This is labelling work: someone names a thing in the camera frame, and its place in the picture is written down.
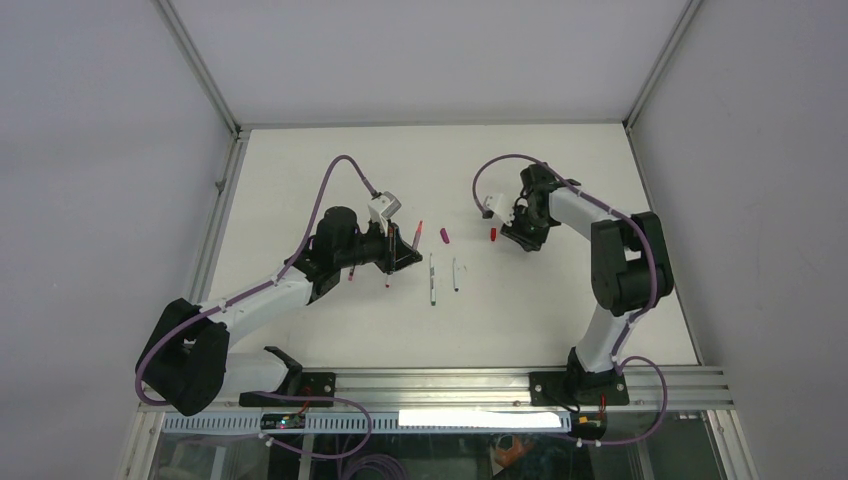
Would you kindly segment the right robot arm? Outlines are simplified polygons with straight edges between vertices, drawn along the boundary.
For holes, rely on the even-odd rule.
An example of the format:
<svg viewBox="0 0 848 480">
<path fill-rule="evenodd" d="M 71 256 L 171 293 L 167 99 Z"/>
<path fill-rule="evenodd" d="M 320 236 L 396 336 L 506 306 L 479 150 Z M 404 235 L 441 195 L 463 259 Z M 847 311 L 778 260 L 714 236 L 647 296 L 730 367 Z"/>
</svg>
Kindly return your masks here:
<svg viewBox="0 0 848 480">
<path fill-rule="evenodd" d="M 590 244 L 590 284 L 596 307 L 583 337 L 568 355 L 563 373 L 542 385 L 550 399 L 598 405 L 623 399 L 621 351 L 635 324 L 674 288 L 659 217 L 626 214 L 565 180 L 542 164 L 520 173 L 516 199 L 490 195 L 487 213 L 502 236 L 527 252 L 541 249 L 551 229 L 568 226 Z"/>
</svg>

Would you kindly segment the pink highlighter pen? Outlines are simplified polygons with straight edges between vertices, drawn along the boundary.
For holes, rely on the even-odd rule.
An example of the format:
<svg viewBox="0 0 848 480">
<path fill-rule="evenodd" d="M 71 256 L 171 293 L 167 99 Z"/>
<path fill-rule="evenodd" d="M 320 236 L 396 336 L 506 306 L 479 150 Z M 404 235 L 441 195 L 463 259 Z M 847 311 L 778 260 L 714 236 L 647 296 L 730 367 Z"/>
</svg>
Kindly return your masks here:
<svg viewBox="0 0 848 480">
<path fill-rule="evenodd" d="M 419 220 L 417 227 L 416 227 L 416 230 L 415 230 L 413 241 L 412 241 L 412 249 L 413 250 L 418 250 L 420 238 L 421 238 L 421 235 L 422 235 L 422 230 L 423 230 L 423 220 Z"/>
</svg>

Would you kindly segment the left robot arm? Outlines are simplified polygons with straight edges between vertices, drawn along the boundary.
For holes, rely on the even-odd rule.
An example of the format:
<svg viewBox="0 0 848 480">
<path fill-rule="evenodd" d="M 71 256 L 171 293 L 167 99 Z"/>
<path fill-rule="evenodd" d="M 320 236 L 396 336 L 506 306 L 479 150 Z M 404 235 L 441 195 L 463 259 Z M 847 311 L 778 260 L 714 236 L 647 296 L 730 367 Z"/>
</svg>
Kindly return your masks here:
<svg viewBox="0 0 848 480">
<path fill-rule="evenodd" d="M 170 302 L 136 365 L 139 398 L 184 416 L 222 397 L 237 397 L 242 407 L 327 407 L 322 386 L 308 385 L 302 365 L 280 348 L 244 354 L 232 347 L 283 314 L 317 302 L 339 284 L 346 269 L 372 264 L 392 275 L 422 259 L 396 223 L 370 220 L 362 230 L 353 210 L 332 207 L 303 248 L 284 263 L 282 274 L 230 298 Z"/>
</svg>

